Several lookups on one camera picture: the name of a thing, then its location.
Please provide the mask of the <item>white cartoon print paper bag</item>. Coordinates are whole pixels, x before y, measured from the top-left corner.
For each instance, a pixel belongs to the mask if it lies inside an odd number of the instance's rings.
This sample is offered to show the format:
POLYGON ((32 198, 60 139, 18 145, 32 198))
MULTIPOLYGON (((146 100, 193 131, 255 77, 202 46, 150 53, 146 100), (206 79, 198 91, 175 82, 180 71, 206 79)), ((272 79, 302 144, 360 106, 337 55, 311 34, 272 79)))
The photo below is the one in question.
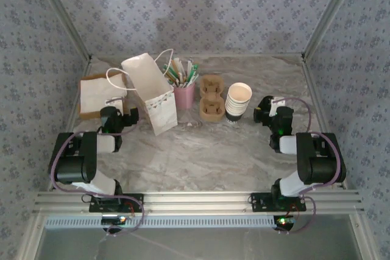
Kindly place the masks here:
POLYGON ((152 58, 148 53, 143 53, 122 61, 122 68, 109 68, 105 73, 108 82, 111 82, 108 76, 110 71, 119 71, 130 79, 131 88, 114 83, 111 86, 137 93, 156 136, 177 125, 174 88, 166 80, 165 74, 168 72, 161 72, 157 60, 158 57, 152 58))

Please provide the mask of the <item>paper coffee cup stack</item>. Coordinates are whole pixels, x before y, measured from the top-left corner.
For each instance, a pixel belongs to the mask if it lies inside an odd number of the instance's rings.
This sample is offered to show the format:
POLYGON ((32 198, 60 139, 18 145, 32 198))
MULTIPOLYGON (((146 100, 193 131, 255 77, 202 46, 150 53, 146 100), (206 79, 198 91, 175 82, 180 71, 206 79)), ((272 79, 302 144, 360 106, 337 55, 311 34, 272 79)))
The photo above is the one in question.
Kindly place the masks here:
POLYGON ((241 119, 242 115, 245 113, 249 105, 249 102, 244 104, 238 104, 226 99, 225 115, 229 123, 236 124, 241 119))

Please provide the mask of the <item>brown cardboard napkin tray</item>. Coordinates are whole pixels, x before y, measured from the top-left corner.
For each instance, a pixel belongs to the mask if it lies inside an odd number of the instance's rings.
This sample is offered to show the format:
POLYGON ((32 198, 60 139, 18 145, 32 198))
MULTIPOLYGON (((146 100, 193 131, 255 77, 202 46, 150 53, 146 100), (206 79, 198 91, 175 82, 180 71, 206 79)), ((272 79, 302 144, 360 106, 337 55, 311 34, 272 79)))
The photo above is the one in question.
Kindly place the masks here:
MULTIPOLYGON (((88 79, 95 79, 95 78, 100 78, 100 77, 106 77, 105 73, 102 73, 102 74, 93 74, 93 75, 90 75, 90 76, 86 76, 86 77, 83 77, 81 80, 88 80, 88 79)), ((117 109, 119 109, 121 111, 122 114, 128 112, 127 110, 127 106, 125 105, 124 101, 123 102, 115 102, 115 103, 112 103, 112 104, 108 104, 106 106, 114 106, 116 107, 117 109)), ((100 118, 100 111, 97 111, 97 112, 92 112, 92 113, 84 113, 82 114, 80 112, 80 101, 79 101, 79 117, 81 119, 95 119, 95 118, 100 118)))

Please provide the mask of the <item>white paper napkin stack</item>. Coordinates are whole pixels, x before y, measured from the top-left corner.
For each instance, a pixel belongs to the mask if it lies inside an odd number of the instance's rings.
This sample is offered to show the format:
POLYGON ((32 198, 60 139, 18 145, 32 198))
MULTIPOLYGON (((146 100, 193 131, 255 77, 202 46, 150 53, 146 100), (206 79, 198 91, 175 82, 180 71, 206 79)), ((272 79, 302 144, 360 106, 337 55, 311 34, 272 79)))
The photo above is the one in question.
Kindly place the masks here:
POLYGON ((109 77, 113 86, 106 77, 80 81, 80 112, 92 113, 100 111, 106 106, 106 101, 116 98, 124 97, 127 91, 122 79, 122 74, 116 74, 109 77))

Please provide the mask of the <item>pink straw holder cup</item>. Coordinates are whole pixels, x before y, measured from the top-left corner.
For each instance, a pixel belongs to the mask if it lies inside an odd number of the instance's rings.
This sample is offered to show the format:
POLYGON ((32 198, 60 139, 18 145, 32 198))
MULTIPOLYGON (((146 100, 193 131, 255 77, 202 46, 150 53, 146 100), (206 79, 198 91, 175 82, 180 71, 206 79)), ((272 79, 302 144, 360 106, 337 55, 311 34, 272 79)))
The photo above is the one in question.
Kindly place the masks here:
POLYGON ((195 83, 184 87, 174 88, 175 105, 178 110, 190 109, 194 100, 195 83))

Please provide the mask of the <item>wooden stirrer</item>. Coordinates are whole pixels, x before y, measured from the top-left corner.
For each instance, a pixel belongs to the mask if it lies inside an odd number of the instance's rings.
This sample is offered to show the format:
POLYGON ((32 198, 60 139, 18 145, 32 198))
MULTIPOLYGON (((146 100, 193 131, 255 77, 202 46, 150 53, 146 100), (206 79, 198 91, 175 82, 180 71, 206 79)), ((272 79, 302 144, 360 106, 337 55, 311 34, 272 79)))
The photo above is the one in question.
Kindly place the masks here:
POLYGON ((175 71, 178 79, 179 79, 179 82, 182 83, 183 82, 183 77, 182 77, 182 73, 179 69, 179 66, 176 65, 176 62, 174 60, 171 61, 171 64, 172 64, 172 67, 173 67, 173 70, 175 71))

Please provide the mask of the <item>small circuit board with LED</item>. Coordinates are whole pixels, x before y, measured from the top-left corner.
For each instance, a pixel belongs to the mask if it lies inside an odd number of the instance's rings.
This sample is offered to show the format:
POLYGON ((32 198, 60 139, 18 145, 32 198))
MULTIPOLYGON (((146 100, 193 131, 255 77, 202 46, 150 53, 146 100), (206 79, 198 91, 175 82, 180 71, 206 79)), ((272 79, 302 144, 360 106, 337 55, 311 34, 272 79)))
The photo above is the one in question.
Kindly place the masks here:
POLYGON ((103 215, 101 219, 101 225, 120 226, 125 225, 126 222, 126 216, 103 215))
POLYGON ((282 227, 287 225, 294 225, 296 222, 296 219, 293 216, 275 216, 274 220, 277 226, 282 227))

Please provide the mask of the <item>aluminium table back rail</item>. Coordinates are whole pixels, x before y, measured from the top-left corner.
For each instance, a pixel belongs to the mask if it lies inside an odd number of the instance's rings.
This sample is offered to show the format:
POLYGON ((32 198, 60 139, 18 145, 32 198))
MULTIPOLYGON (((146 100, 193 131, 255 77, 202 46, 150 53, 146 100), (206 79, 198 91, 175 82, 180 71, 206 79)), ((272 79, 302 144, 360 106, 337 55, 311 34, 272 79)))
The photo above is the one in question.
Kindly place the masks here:
MULTIPOLYGON (((281 58, 302 58, 302 53, 174 53, 174 56, 178 57, 281 57, 281 58)), ((97 58, 101 60, 125 60, 127 59, 126 55, 96 55, 97 58)))

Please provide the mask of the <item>aluminium frame post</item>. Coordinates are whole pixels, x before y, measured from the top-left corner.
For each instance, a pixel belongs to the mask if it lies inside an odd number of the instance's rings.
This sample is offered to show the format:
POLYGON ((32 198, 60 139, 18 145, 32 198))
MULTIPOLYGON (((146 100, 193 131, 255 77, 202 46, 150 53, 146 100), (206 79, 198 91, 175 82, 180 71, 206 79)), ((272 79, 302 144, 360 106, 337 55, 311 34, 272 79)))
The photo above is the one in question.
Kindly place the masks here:
POLYGON ((87 50, 87 47, 84 45, 81 36, 79 35, 76 27, 74 26, 70 15, 67 13, 65 6, 62 4, 61 0, 48 0, 54 13, 57 15, 57 18, 61 22, 65 32, 69 36, 73 46, 80 56, 86 60, 90 61, 90 55, 87 50))
POLYGON ((325 36, 328 28, 332 24, 332 21, 334 20, 338 10, 343 5, 344 1, 345 0, 329 0, 302 54, 302 58, 304 61, 308 61, 313 57, 314 53, 316 52, 316 49, 320 45, 323 37, 325 36))

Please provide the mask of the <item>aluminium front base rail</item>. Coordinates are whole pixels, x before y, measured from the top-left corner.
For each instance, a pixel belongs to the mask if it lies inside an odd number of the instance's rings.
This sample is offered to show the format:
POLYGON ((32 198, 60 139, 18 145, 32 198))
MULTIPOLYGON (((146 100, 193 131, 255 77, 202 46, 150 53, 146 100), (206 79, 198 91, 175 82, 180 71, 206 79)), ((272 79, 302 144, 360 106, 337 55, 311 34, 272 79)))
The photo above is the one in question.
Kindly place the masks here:
MULTIPOLYGON (((33 213, 84 215, 89 204, 80 194, 64 192, 39 192, 33 205, 33 213)), ((318 214, 360 214, 364 212, 360 194, 356 190, 319 188, 304 195, 309 214, 316 207, 318 214)), ((146 192, 143 206, 147 215, 240 215, 252 214, 256 203, 248 192, 146 192)))

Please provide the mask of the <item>aluminium frame leg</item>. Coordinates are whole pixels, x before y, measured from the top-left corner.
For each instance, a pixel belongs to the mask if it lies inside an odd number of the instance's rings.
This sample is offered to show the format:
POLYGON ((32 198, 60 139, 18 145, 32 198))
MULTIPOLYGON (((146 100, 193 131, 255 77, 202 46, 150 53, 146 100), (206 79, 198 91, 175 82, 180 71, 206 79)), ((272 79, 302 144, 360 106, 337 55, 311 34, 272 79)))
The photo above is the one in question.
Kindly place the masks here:
POLYGON ((15 260, 34 260, 46 223, 46 216, 34 214, 27 222, 15 260))
POLYGON ((362 260, 378 260, 376 244, 365 214, 351 214, 350 221, 362 260))

